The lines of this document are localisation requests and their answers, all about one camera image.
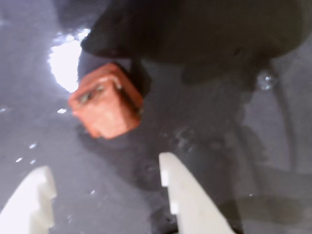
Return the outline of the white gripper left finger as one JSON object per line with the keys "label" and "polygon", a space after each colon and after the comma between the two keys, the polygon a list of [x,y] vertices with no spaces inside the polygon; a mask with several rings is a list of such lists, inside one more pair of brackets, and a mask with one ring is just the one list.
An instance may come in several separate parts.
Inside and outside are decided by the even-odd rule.
{"label": "white gripper left finger", "polygon": [[48,234],[54,227],[53,200],[57,197],[51,169],[41,166],[19,184],[0,213],[2,234]]}

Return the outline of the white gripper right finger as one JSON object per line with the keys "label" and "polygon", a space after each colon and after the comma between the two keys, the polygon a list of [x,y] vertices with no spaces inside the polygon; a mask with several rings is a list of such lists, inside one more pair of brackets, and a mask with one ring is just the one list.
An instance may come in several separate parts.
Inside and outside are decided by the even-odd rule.
{"label": "white gripper right finger", "polygon": [[170,213],[176,216],[179,234],[233,234],[224,215],[197,179],[170,152],[159,154],[162,187],[168,190]]}

